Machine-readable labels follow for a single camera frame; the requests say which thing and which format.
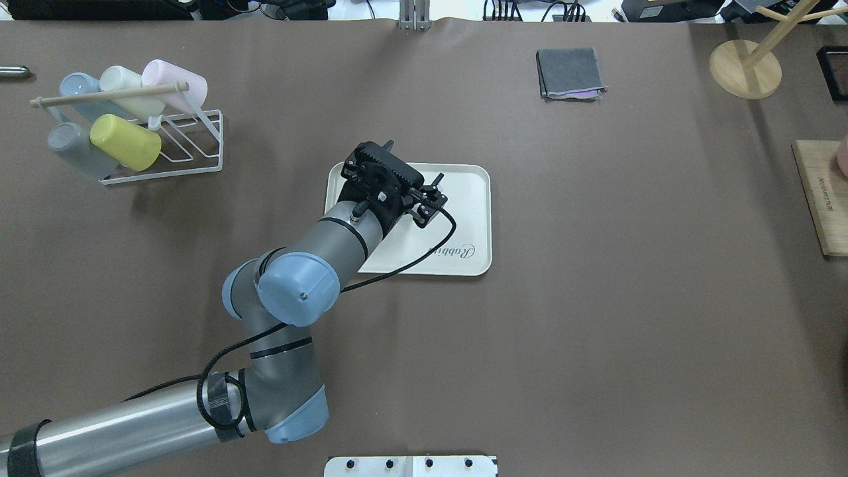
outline round wooden base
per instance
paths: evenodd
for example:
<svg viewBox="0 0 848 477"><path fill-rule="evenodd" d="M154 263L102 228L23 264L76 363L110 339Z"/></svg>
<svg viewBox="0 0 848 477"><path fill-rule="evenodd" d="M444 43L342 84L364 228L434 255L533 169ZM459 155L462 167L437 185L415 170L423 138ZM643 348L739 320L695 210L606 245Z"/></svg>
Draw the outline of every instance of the round wooden base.
<svg viewBox="0 0 848 477"><path fill-rule="evenodd" d="M771 52L752 68L742 67L742 60L757 46L748 40L732 40L712 50L710 72L728 93L745 99L763 99L778 89L782 72Z"/></svg>

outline white wire rack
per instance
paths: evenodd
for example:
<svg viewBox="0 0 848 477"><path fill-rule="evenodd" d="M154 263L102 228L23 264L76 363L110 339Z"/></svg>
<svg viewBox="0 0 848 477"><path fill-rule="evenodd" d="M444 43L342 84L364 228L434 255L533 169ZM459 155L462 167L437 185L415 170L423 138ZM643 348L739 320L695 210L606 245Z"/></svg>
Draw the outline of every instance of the white wire rack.
<svg viewBox="0 0 848 477"><path fill-rule="evenodd" d="M180 82L106 93L38 97L32 99L30 105L43 109L62 123L70 122L70 119L58 110L57 106L177 92L191 106L192 114L159 115L151 116L146 121L130 121L145 126L163 138L159 158L144 171L133 171L129 167L121 166L113 174L101 179L100 183L117 184L220 171L224 164L224 116L219 109L201 110L191 95L187 94L188 89L188 83Z"/></svg>

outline gray towel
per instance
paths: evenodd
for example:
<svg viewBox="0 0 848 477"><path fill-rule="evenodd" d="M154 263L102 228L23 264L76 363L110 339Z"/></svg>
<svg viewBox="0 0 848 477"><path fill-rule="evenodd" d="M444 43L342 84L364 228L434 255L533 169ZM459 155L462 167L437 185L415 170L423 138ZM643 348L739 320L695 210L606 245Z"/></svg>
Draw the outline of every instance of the gray towel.
<svg viewBox="0 0 848 477"><path fill-rule="evenodd" d="M536 65L543 98L598 99L606 89L594 48L538 50Z"/></svg>

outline pink cup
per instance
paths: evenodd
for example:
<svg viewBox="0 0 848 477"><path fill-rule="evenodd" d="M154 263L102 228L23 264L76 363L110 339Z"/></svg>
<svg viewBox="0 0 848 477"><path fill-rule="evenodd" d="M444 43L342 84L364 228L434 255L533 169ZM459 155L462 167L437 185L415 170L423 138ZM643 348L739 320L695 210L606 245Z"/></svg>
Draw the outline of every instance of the pink cup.
<svg viewBox="0 0 848 477"><path fill-rule="evenodd" d="M142 73L142 86L170 85L181 81L188 83L188 91L185 93L191 97L200 109L203 109L206 93L209 91L209 85L206 84L206 79L201 75L197 75L161 59L155 59L148 63ZM160 94L158 98L183 113L194 114L194 109L188 105L182 93Z"/></svg>

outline brown table surface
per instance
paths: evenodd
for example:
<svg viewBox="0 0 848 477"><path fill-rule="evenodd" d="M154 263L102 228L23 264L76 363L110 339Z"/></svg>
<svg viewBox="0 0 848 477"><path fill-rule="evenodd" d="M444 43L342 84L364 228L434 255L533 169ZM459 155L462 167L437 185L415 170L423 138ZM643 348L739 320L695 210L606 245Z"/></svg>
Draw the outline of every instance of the brown table surface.
<svg viewBox="0 0 848 477"><path fill-rule="evenodd" d="M291 244L363 140L492 177L494 262L396 277L315 326L331 418L129 475L313 475L327 457L487 453L510 476L848 475L848 261L824 258L790 144L838 140L800 26L771 98L710 51L768 26L396 22L7 23L0 59L0 429L196 373L243 337L227 273ZM543 101L534 54L593 46L609 92ZM205 75L220 173L105 187L45 146L27 100L71 71L162 58ZM221 368L245 364L246 353Z"/></svg>

